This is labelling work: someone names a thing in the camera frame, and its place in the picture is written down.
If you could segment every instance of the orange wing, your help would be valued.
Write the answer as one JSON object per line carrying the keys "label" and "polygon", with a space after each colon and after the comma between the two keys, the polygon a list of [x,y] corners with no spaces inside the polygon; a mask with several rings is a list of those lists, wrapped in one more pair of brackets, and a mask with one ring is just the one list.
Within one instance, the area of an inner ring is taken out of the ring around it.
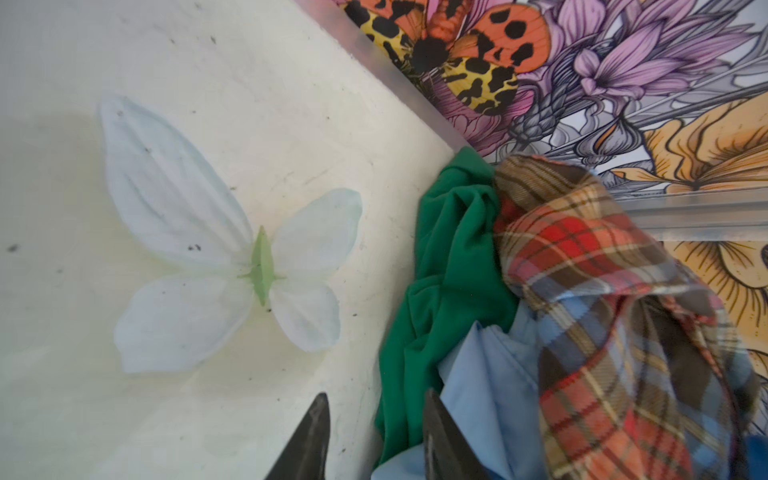
{"label": "orange wing", "polygon": [[426,30],[428,0],[352,0],[366,10],[395,22],[411,41],[419,40]]}
{"label": "orange wing", "polygon": [[490,8],[477,24],[453,45],[452,58],[482,58],[525,73],[549,58],[547,22],[528,5],[504,4]]}

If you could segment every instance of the white table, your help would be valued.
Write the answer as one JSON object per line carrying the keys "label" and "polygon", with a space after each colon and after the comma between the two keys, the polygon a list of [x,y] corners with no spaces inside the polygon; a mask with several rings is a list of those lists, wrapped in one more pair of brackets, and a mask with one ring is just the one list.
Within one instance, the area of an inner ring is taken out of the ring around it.
{"label": "white table", "polygon": [[[334,348],[298,350],[256,308],[193,372],[121,372],[118,317],[174,269],[108,196],[103,91],[183,131],[255,227],[274,231],[334,187],[362,194],[358,244],[331,281]],[[0,478],[257,480],[319,391],[333,417],[327,478],[364,478],[379,448],[376,359],[412,277],[417,202],[460,144],[423,121],[436,111],[421,115],[286,0],[3,2]]]}

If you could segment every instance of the red plaid fabric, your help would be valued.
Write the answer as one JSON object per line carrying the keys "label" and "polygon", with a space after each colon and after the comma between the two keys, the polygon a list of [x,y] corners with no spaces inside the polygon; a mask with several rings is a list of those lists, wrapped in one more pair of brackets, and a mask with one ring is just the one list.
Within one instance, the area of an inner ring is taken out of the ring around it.
{"label": "red plaid fabric", "polygon": [[505,282],[534,310],[554,478],[747,478],[757,379],[716,295],[580,167],[497,170]]}

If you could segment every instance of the butterfly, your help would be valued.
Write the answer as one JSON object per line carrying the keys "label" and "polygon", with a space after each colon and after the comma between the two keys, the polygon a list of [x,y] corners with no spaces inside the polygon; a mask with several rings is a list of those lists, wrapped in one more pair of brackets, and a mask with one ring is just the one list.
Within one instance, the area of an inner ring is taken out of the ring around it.
{"label": "butterfly", "polygon": [[125,372],[176,372],[213,355],[259,299],[308,352],[339,339],[339,302],[325,284],[355,245],[360,195],[313,201],[254,238],[229,187],[181,132],[133,101],[100,106],[109,193],[136,238],[180,273],[135,293],[114,329]]}
{"label": "butterfly", "polygon": [[[485,5],[477,0],[478,5]],[[477,12],[475,0],[352,0],[344,12],[412,81],[439,74],[479,114],[514,101],[517,75],[541,67],[551,40],[541,13],[505,3]]]}

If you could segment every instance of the pile of clothes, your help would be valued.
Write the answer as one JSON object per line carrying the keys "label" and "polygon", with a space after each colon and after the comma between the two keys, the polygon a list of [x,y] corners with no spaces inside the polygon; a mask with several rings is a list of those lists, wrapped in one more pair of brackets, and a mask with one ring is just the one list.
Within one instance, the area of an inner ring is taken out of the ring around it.
{"label": "pile of clothes", "polygon": [[581,167],[460,151],[422,199],[379,364],[375,480],[425,477],[430,388],[490,478],[765,472],[745,433],[758,378],[722,302]]}

